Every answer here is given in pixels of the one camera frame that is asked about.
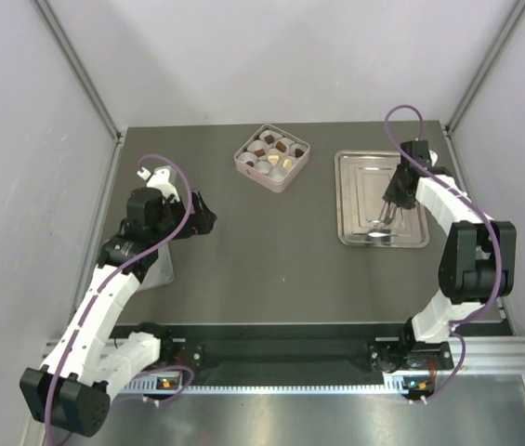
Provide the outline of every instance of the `metal tray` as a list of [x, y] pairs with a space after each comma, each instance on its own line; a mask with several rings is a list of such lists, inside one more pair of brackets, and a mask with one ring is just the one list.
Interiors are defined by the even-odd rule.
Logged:
[[420, 204], [411, 211], [398, 209], [387, 230], [377, 229], [386, 210], [382, 195], [399, 161], [397, 151], [336, 154], [336, 220], [342, 243], [389, 248], [422, 248], [429, 243], [426, 211]]

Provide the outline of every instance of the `metal beam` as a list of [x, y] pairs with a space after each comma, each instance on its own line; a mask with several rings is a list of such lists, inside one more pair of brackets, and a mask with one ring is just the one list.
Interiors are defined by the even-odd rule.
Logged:
[[456, 128], [458, 128], [458, 125], [466, 115], [466, 111], [483, 86], [485, 79], [487, 79], [489, 76], [493, 66], [495, 65], [495, 62], [499, 59], [500, 55], [504, 51], [510, 37], [517, 29], [520, 19], [524, 17], [524, 14], [525, 0], [518, 0], [512, 7], [512, 10], [505, 19], [504, 25], [500, 29], [500, 32], [496, 35], [492, 45], [485, 54], [485, 58], [479, 65], [479, 69], [468, 85], [468, 88], [466, 89], [463, 98], [460, 100], [460, 103], [456, 107], [450, 122], [446, 125], [446, 128], [449, 131], [454, 132]]
[[105, 125], [105, 128], [107, 128], [107, 131], [112, 135], [113, 138], [118, 139], [121, 136], [121, 132], [115, 125], [112, 116], [107, 111], [107, 108], [101, 100], [97, 89], [93, 85], [93, 82], [86, 72], [85, 66], [76, 54], [76, 51], [74, 51], [74, 47], [72, 46], [70, 39], [59, 23], [58, 17], [56, 16], [53, 8], [47, 0], [31, 0], [31, 3], [35, 6], [39, 16], [46, 24], [46, 27], [56, 41], [56, 44], [59, 46], [62, 55], [68, 62], [68, 65], [70, 66], [80, 86], [85, 91], [88, 100], [91, 102], [91, 104], [93, 104], [93, 107], [95, 108], [95, 111], [97, 112], [103, 125]]

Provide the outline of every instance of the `gray tabletop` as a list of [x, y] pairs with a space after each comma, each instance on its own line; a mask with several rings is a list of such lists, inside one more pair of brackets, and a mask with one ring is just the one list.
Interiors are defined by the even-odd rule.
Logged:
[[[239, 174], [233, 163], [259, 125], [128, 130], [104, 237], [117, 231], [128, 192], [144, 185], [136, 165], [147, 153], [174, 160], [218, 221], [209, 235], [170, 244], [174, 281], [132, 297], [120, 323], [387, 322], [406, 321], [425, 307], [438, 288], [445, 242], [430, 216], [430, 242], [422, 249], [345, 246], [336, 233], [335, 154], [392, 151], [382, 124], [279, 127], [307, 141], [311, 153], [278, 194]], [[408, 140], [417, 124], [393, 128]], [[439, 164], [453, 171], [440, 124], [429, 122], [426, 131]]]

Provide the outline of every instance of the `pink container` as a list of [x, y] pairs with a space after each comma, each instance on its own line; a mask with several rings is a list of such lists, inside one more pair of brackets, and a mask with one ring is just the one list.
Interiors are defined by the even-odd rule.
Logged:
[[[252, 144], [255, 140], [259, 139], [259, 136], [261, 133], [270, 131], [274, 132], [275, 134], [279, 134], [283, 138], [289, 138], [292, 141], [295, 142], [295, 144], [301, 144], [301, 146], [304, 146], [303, 148], [300, 148], [304, 151], [303, 155], [301, 157], [297, 158], [297, 161], [295, 164], [293, 164], [293, 167], [287, 175], [282, 179], [282, 181], [275, 181], [274, 179], [270, 178], [268, 175], [263, 174], [262, 172], [258, 172], [254, 169], [254, 167], [238, 160], [238, 157], [247, 151], [247, 148], [250, 144]], [[276, 138], [272, 143], [269, 144], [270, 147], [274, 147], [274, 144], [276, 144], [278, 138]], [[289, 152], [291, 146], [287, 147], [285, 154], [291, 154]], [[294, 137], [293, 135], [285, 132], [284, 130], [281, 130], [278, 127], [275, 127], [274, 125], [270, 124], [264, 124], [262, 125], [257, 132], [255, 132], [251, 138], [249, 138], [247, 141], [245, 141], [245, 144], [243, 144], [240, 149], [235, 153], [235, 156], [233, 156], [233, 160], [235, 161], [235, 168], [238, 172], [244, 174], [247, 177], [250, 177], [253, 181], [256, 183], [261, 184], [265, 188], [268, 188], [272, 190], [273, 192], [282, 192], [285, 190], [287, 186], [289, 186], [289, 183], [293, 181], [293, 178], [299, 173], [299, 171], [303, 168], [304, 165], [308, 163], [309, 160], [309, 152], [310, 152], [310, 146], [306, 141], [303, 141], [297, 137]]]

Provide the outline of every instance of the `metal floor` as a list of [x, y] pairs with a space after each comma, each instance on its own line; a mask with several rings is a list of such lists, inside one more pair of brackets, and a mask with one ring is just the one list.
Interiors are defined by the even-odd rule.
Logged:
[[[393, 127], [400, 140], [417, 131], [416, 123]], [[430, 242], [421, 249], [345, 246], [337, 236], [335, 154], [392, 151], [382, 123], [280, 125], [309, 142], [311, 153], [279, 194], [235, 170], [233, 154], [258, 128], [128, 130], [103, 238], [118, 230], [125, 197], [144, 185], [138, 159], [153, 152], [185, 170], [218, 221], [209, 235], [170, 243], [175, 280], [135, 295], [119, 323], [402, 322], [421, 311], [438, 288], [445, 242], [430, 216]], [[426, 132], [439, 164], [453, 171], [440, 123], [428, 122]]]
[[458, 378], [427, 406], [400, 396], [185, 396], [111, 408], [69, 446], [525, 446], [520, 377]]

